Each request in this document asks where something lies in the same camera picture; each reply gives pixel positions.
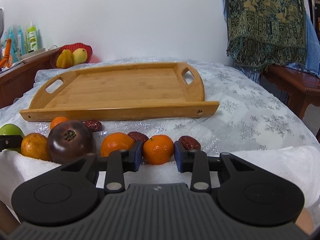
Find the green apple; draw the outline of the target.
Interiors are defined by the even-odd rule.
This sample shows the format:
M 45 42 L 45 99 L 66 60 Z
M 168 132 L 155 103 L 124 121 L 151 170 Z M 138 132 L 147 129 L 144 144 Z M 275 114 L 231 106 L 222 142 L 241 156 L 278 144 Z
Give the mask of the green apple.
M 24 139 L 24 133 L 15 124 L 5 124 L 1 127 L 1 135 L 21 135 Z

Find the medium orange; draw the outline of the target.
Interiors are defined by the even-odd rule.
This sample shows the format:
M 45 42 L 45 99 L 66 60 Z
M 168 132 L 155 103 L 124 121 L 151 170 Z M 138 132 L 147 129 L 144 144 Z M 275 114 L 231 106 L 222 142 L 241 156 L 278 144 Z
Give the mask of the medium orange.
M 108 135 L 102 142 L 100 148 L 100 155 L 108 157 L 110 153 L 117 150 L 129 150 L 135 141 L 124 133 L 112 133 Z

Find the large brownish orange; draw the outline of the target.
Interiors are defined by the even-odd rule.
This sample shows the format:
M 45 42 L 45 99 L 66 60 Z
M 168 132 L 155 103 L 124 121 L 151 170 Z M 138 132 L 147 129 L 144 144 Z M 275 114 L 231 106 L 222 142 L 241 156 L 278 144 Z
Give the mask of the large brownish orange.
M 52 161 L 47 138 L 40 133 L 30 133 L 24 137 L 21 143 L 21 154 L 29 158 Z

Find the red date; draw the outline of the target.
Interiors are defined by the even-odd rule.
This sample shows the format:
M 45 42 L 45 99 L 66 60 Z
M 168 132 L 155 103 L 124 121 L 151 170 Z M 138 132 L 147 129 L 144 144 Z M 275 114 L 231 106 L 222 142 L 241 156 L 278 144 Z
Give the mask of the red date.
M 182 144 L 182 146 L 186 150 L 200 150 L 201 144 L 194 139 L 193 137 L 190 137 L 188 135 L 181 136 L 179 138 L 179 142 Z
M 134 141 L 141 141 L 143 144 L 148 141 L 149 137 L 143 133 L 140 132 L 130 132 L 127 134 L 131 139 Z
M 84 124 L 92 131 L 92 132 L 100 132 L 103 129 L 101 122 L 95 120 L 86 120 Z

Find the small mandarin orange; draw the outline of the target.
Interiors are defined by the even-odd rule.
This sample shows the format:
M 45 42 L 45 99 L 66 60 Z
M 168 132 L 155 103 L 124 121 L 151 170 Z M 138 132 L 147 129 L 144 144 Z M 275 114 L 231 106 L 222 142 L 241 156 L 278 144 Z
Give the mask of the small mandarin orange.
M 174 155 L 174 143 L 164 134 L 154 135 L 143 145 L 143 157 L 147 164 L 162 165 Z

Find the dark purple tomato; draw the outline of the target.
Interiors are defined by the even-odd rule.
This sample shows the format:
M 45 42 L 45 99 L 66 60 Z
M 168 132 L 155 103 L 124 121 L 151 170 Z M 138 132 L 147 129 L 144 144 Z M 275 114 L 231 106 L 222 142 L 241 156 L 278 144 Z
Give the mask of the dark purple tomato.
M 64 164 L 95 152 L 91 130 L 81 121 L 68 120 L 56 125 L 47 138 L 53 162 Z

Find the bamboo serving tray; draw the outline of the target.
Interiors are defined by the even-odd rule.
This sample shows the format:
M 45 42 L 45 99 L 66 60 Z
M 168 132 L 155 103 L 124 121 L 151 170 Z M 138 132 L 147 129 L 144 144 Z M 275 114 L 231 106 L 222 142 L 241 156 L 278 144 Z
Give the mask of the bamboo serving tray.
M 144 120 L 212 116 L 198 71 L 185 62 L 120 64 L 70 70 L 48 80 L 20 114 L 27 121 Z

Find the yellow starfruit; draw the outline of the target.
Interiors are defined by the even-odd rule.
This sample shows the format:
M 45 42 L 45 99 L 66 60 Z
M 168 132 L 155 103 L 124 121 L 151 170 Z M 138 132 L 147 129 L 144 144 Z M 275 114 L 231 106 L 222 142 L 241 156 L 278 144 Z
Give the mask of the yellow starfruit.
M 69 68 L 73 66 L 73 55 L 69 49 L 64 49 L 56 61 L 57 68 Z

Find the blue spray bottle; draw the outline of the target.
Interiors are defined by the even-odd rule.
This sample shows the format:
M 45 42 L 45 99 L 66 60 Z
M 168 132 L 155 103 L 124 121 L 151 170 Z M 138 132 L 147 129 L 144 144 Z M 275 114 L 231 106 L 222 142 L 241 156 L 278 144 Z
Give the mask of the blue spray bottle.
M 15 38 L 13 26 L 9 27 L 8 38 L 11 39 L 10 55 L 12 56 L 12 62 L 15 63 L 18 61 L 18 58 L 17 58 L 16 38 Z

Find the green white bottle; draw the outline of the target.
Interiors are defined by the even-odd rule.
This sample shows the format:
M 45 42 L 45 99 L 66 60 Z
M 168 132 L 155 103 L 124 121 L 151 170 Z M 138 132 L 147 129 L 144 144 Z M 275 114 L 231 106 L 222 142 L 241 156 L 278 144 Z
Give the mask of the green white bottle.
M 27 46 L 29 53 L 38 50 L 37 29 L 32 21 L 27 26 Z

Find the yellow mango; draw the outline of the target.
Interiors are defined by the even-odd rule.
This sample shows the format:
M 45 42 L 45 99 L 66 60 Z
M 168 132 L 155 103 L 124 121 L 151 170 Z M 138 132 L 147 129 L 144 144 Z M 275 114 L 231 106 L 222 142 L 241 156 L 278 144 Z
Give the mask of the yellow mango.
M 82 64 L 87 60 L 87 50 L 85 48 L 78 48 L 73 51 L 72 56 L 74 65 Z

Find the wooden chair right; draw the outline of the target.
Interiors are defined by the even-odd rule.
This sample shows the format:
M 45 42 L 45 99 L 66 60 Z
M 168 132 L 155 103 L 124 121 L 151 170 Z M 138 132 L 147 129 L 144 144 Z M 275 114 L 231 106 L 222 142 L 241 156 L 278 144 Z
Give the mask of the wooden chair right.
M 305 72 L 283 66 L 271 65 L 263 73 L 267 81 L 287 92 L 287 106 L 300 119 L 304 117 L 307 107 L 319 106 L 319 78 Z

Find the green patterned shawl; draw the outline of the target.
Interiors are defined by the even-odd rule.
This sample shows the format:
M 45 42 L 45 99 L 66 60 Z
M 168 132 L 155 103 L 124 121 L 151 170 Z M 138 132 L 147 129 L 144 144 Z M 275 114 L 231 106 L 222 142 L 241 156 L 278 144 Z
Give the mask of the green patterned shawl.
M 226 0 L 227 55 L 240 67 L 305 65 L 304 0 Z

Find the blue cloth behind shawl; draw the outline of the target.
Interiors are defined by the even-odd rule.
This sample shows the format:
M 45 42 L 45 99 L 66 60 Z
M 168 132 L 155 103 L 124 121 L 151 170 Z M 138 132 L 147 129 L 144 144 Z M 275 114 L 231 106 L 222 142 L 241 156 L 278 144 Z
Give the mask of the blue cloth behind shawl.
M 310 73 L 319 78 L 319 40 L 317 38 L 316 31 L 311 22 L 310 16 L 305 13 L 306 18 L 306 49 L 307 57 L 305 66 L 293 62 L 289 63 L 286 67 L 301 70 L 306 73 Z

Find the orange handled tool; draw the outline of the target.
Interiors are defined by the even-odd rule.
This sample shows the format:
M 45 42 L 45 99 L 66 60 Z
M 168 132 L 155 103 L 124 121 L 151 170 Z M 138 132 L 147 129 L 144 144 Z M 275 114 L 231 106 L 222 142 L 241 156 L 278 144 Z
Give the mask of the orange handled tool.
M 1 60 L 0 67 L 4 68 L 10 68 L 12 65 L 12 57 L 10 56 L 10 50 L 11 50 L 11 39 L 7 38 L 7 44 L 5 46 L 5 52 L 4 52 L 4 57 Z

